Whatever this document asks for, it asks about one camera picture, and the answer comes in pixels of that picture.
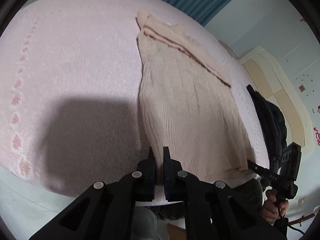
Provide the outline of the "person's right hand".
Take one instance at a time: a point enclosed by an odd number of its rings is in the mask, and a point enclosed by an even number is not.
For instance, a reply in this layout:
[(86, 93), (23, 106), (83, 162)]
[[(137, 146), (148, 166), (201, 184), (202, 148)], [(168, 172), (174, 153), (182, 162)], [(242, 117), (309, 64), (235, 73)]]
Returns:
[(276, 205), (275, 203), (277, 199), (272, 190), (266, 191), (266, 197), (267, 199), (264, 201), (261, 207), (260, 215), (268, 223), (274, 223), (275, 220), (279, 219), (281, 216), (283, 217), (286, 214), (289, 208), (289, 202), (288, 200), (284, 200)]

